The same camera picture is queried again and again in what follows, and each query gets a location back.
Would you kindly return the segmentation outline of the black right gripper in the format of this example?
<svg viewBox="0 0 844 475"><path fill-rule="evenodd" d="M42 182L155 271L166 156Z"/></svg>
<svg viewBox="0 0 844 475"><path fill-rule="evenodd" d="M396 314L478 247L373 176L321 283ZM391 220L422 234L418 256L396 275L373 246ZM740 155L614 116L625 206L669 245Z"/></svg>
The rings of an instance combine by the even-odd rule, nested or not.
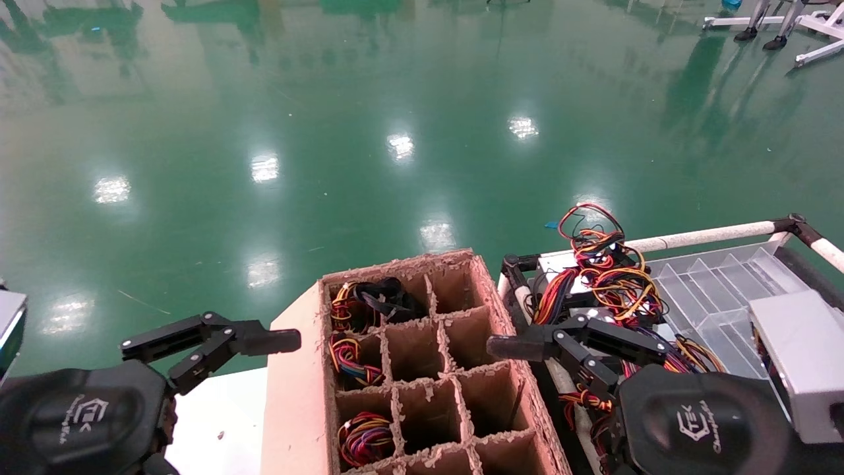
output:
<svg viewBox="0 0 844 475"><path fill-rule="evenodd" d="M667 345L598 319L528 325L494 334L488 354L542 363L555 359L597 396L618 377L593 350L648 365L622 382L610 420L610 460L630 474L778 474L787 465L792 427L771 384L729 373L675 373Z"/></svg>

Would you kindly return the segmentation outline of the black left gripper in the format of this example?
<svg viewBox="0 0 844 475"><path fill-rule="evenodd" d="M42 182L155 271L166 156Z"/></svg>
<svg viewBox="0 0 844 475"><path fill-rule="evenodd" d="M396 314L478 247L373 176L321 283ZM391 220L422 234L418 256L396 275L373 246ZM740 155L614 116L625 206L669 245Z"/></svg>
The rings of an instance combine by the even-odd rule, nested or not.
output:
<svg viewBox="0 0 844 475"><path fill-rule="evenodd" d="M175 474L165 458L173 440L175 394L186 396L237 355L289 354L296 329L204 312L128 337L124 361L152 363L198 348L169 370L142 363L60 369L2 384L3 474Z"/></svg>

